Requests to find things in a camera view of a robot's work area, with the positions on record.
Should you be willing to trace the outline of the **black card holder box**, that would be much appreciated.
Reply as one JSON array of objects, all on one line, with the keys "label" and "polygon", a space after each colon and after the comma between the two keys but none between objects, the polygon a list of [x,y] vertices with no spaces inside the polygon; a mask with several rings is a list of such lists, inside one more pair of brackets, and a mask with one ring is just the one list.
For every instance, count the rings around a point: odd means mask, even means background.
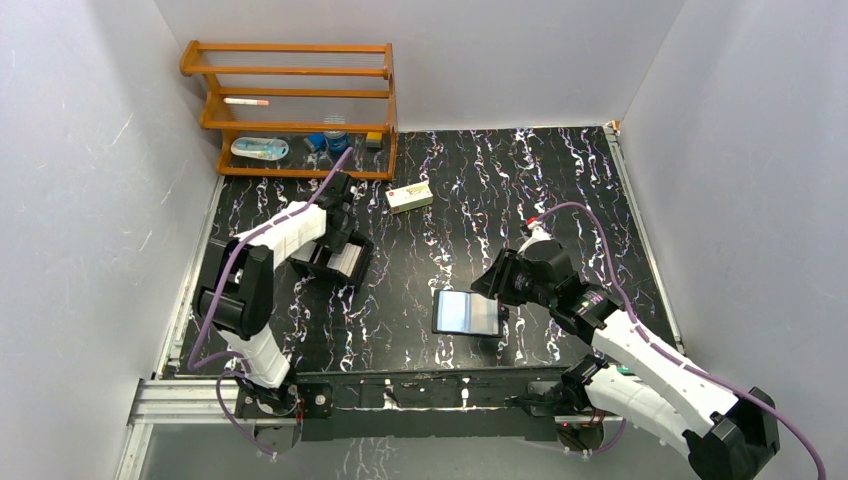
[{"label": "black card holder box", "polygon": [[365,279],[373,250],[371,240],[353,231],[340,253],[310,241],[295,251],[287,262],[301,276],[311,275],[358,288]]}]

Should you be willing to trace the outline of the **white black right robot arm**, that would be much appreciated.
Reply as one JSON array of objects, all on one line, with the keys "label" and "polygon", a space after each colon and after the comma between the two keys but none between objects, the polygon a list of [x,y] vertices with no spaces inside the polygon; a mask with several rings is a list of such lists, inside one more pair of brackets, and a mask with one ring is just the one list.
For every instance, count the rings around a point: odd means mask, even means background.
[{"label": "white black right robot arm", "polygon": [[702,370],[634,323],[621,296],[581,279],[554,240],[503,249],[471,288],[509,306],[548,310],[567,333],[605,353],[587,355],[527,401],[577,414],[617,414],[684,456],[701,479],[753,479],[779,452],[773,400],[703,378]]}]

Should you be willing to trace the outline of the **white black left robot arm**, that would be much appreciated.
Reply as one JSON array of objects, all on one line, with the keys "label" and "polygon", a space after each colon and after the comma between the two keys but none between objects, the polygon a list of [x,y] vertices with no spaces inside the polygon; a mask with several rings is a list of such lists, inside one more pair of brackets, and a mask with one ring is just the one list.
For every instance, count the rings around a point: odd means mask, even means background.
[{"label": "white black left robot arm", "polygon": [[215,329],[246,367],[246,381],[275,416],[294,411],[297,387],[286,380],[290,360],[269,325],[275,272],[290,264],[304,276],[358,287],[373,244],[356,231],[353,178],[337,172],[312,197],[294,201],[266,223],[206,248],[193,298],[203,331]]}]

